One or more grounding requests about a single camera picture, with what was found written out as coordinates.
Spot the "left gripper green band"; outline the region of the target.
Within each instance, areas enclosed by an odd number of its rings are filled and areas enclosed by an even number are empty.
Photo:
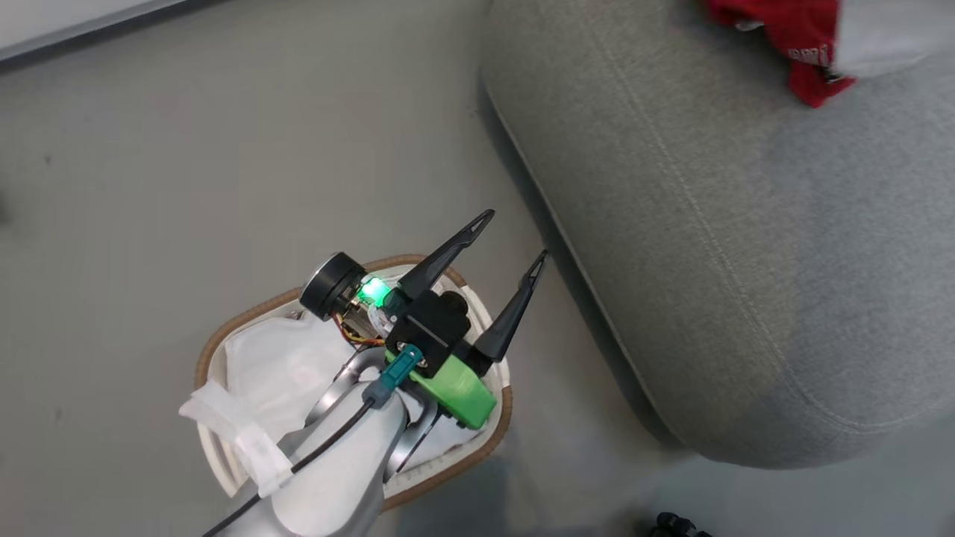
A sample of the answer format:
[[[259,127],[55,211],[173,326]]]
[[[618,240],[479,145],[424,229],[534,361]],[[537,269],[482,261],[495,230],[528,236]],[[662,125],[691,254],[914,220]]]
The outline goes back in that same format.
[[[471,430],[486,424],[497,398],[481,379],[487,367],[468,356],[466,336],[473,324],[465,299],[456,292],[440,295],[432,286],[496,213],[478,214],[395,284],[373,276],[347,254],[334,254],[300,291],[301,306],[337,323],[345,339],[361,350],[383,351],[385,387],[419,387],[428,401]],[[515,295],[475,340],[475,353],[494,363],[504,360],[548,258],[542,249]]]

